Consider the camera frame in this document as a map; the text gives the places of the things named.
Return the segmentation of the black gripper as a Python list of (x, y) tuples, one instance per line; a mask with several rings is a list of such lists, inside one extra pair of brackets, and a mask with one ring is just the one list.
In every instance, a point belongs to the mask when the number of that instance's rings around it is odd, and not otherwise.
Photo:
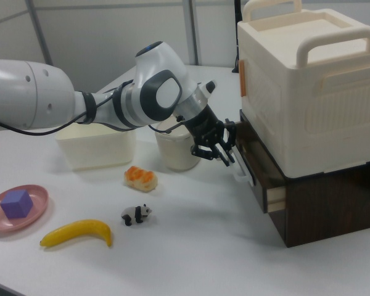
[[(186, 120), (184, 125), (194, 139), (195, 144), (191, 147), (193, 156), (206, 160), (221, 160), (227, 167), (235, 162), (231, 154), (232, 148), (236, 145), (237, 131), (233, 121), (226, 118), (223, 123), (207, 105), (197, 116)], [(220, 144), (223, 152), (214, 146), (216, 144)], [(209, 150), (202, 149), (200, 146), (209, 147)]]

